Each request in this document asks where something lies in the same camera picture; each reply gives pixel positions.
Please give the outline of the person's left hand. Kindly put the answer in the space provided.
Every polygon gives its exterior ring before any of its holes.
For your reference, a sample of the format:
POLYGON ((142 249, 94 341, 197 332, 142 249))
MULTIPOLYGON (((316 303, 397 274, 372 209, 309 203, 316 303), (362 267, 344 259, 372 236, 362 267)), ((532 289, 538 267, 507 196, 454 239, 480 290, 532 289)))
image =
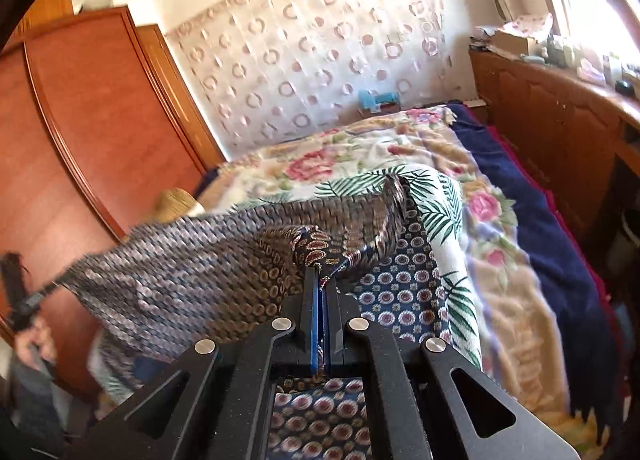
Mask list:
POLYGON ((38 370, 41 362, 56 362, 56 348, 51 329, 41 316, 35 316, 32 324, 14 339, 14 352, 18 359, 29 368, 38 370))

